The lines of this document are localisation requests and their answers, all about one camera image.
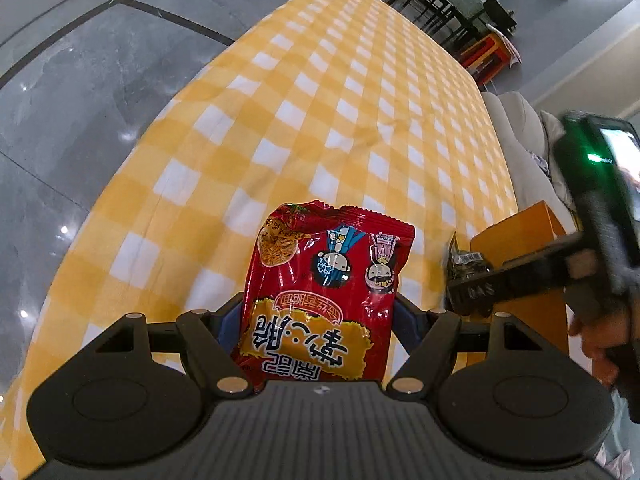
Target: finger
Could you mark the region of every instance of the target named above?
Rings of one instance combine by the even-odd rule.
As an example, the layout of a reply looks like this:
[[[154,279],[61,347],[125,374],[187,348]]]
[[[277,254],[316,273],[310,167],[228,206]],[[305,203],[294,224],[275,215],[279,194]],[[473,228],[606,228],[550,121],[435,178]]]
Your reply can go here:
[[[591,362],[591,375],[607,388],[613,386],[618,377],[619,369],[608,359],[594,359]]]
[[[582,322],[574,316],[574,319],[571,322],[571,325],[569,325],[569,336],[573,337],[575,335],[578,335],[580,333],[580,331],[582,330]]]
[[[603,317],[582,327],[582,341],[600,348],[619,346],[628,341],[629,323],[626,312]]]
[[[604,348],[582,342],[582,353],[591,359],[604,359],[606,357]]]

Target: cartoon character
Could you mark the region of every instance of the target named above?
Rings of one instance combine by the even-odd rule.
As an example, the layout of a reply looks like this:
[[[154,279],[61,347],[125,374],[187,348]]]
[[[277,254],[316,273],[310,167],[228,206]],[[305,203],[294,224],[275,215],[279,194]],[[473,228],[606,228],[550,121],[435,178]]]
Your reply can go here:
[[[393,292],[394,272],[392,270],[393,264],[391,263],[391,259],[394,256],[396,242],[400,238],[383,233],[369,236],[372,241],[369,247],[371,265],[367,268],[364,281],[372,292],[378,294]]]
[[[346,253],[365,233],[355,227],[340,225],[326,232],[328,252],[320,252],[311,261],[311,270],[318,283],[332,288],[339,287],[349,279],[351,266]]]

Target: red snack bag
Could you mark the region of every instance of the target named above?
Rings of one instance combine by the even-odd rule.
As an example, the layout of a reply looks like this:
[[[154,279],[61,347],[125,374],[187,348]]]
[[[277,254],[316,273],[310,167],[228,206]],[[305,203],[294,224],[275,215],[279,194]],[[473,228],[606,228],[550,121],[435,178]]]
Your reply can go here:
[[[283,204],[258,233],[232,356],[267,379],[382,380],[414,227],[354,206]]]

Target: table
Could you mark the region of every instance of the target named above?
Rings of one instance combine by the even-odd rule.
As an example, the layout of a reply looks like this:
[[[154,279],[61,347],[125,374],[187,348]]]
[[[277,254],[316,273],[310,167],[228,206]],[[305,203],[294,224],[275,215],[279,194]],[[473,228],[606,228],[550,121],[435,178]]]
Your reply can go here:
[[[124,313],[217,309],[243,289],[266,216],[315,198],[415,225],[399,290],[424,309],[441,301],[453,231],[464,243],[516,211],[473,79],[379,0],[289,1],[149,126],[51,285],[0,412],[0,471],[41,462],[24,410],[49,374]]]

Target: cardboard box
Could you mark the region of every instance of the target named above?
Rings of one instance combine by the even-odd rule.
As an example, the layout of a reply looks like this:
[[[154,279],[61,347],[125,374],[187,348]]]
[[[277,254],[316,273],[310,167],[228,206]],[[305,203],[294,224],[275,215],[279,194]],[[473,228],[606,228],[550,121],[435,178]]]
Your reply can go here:
[[[565,234],[558,218],[546,203],[538,202],[485,229],[471,240],[470,247],[472,251],[484,254],[494,269],[497,269],[505,261],[537,251]],[[499,311],[517,316],[568,355],[566,309],[562,289],[497,303],[494,312]],[[479,315],[472,316],[471,319],[489,321]],[[483,359],[484,353],[469,354],[466,364],[470,365]]]

